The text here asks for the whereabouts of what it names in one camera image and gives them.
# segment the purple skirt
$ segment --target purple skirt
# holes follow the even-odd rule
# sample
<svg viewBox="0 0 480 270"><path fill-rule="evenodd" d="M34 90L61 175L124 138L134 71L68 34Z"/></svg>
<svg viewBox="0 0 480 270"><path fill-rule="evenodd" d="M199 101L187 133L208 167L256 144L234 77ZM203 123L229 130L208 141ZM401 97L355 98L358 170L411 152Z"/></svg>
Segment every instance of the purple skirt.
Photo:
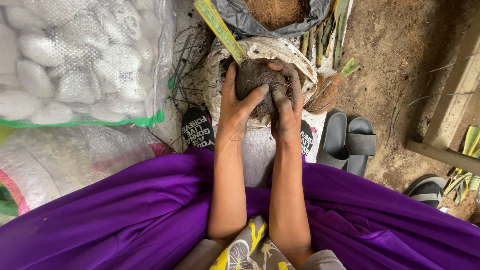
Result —
<svg viewBox="0 0 480 270"><path fill-rule="evenodd" d="M0 227L1 269L171 269L206 237L214 154L131 166ZM303 163L315 250L347 269L480 269L480 228L369 180ZM268 219L270 190L246 188Z"/></svg>

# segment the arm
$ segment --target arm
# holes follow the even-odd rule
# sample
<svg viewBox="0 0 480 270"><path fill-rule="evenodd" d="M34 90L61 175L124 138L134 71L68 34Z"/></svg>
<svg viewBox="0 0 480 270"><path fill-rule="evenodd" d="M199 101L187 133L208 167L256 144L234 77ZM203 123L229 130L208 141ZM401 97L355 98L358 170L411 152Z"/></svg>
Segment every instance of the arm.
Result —
<svg viewBox="0 0 480 270"><path fill-rule="evenodd" d="M241 140L247 132L247 120L264 99L268 86L256 88L238 101L235 94L237 66L231 64L222 87L222 104L215 139L215 164L212 206L207 235L226 247L247 225L247 201L243 182Z"/></svg>
<svg viewBox="0 0 480 270"><path fill-rule="evenodd" d="M279 116L272 121L276 154L270 198L270 239L295 269L301 269L313 254L302 186L300 125L303 95L298 73L293 67L278 59L266 63L288 79L292 92L290 101L278 89L273 90Z"/></svg>

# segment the dirty hand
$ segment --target dirty hand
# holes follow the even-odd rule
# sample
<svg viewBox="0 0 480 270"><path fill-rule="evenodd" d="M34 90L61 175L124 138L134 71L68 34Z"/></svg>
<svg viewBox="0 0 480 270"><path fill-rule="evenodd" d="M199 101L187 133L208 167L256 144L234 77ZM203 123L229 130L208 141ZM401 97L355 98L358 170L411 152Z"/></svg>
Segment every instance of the dirty hand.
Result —
<svg viewBox="0 0 480 270"><path fill-rule="evenodd" d="M268 85L261 85L253 90L246 99L239 101L235 93L237 70L238 66L235 62L230 64L222 87L222 104L216 141L223 138L241 141L247 133L247 120L251 112L262 102L269 90Z"/></svg>
<svg viewBox="0 0 480 270"><path fill-rule="evenodd" d="M303 108L303 94L298 72L289 64L280 59L255 59L254 62L266 65L269 68L280 71L291 86L292 101L280 90L272 87L272 95L278 115L272 119L272 136L278 143L291 145L301 143L300 126Z"/></svg>

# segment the sock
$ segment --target sock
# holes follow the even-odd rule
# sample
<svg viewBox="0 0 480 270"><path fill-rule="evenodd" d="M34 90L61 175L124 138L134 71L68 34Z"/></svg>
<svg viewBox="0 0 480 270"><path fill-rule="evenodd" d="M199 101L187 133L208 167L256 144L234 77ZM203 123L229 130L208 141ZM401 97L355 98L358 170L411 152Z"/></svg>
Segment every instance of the sock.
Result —
<svg viewBox="0 0 480 270"><path fill-rule="evenodd" d="M201 147L215 152L213 127L201 108L187 110L181 120L181 130L189 147Z"/></svg>
<svg viewBox="0 0 480 270"><path fill-rule="evenodd" d="M300 126L300 136L301 136L301 153L305 156L308 156L310 150L313 147L313 133L310 125L305 121L301 121Z"/></svg>

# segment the black slipper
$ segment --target black slipper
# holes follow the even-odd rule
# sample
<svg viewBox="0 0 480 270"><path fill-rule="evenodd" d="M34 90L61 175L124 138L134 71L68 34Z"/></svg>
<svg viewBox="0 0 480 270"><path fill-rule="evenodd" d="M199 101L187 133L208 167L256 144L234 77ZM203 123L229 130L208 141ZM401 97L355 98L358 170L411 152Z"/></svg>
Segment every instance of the black slipper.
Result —
<svg viewBox="0 0 480 270"><path fill-rule="evenodd" d="M307 121L302 120L300 126L300 137L301 137L301 153L305 156L310 154L310 150L313 147L313 133L310 125Z"/></svg>
<svg viewBox="0 0 480 270"><path fill-rule="evenodd" d="M445 179L427 174L415 180L403 193L408 197L437 208L444 197Z"/></svg>
<svg viewBox="0 0 480 270"><path fill-rule="evenodd" d="M215 152L215 135L205 112L198 107L187 110L181 120L181 131L189 147L201 147Z"/></svg>
<svg viewBox="0 0 480 270"><path fill-rule="evenodd" d="M339 110L327 113L318 148L317 163L342 169L350 154L345 147L347 116Z"/></svg>
<svg viewBox="0 0 480 270"><path fill-rule="evenodd" d="M375 139L372 123L363 117L355 117L348 122L345 145L350 152L347 171L365 177L368 158L375 156Z"/></svg>

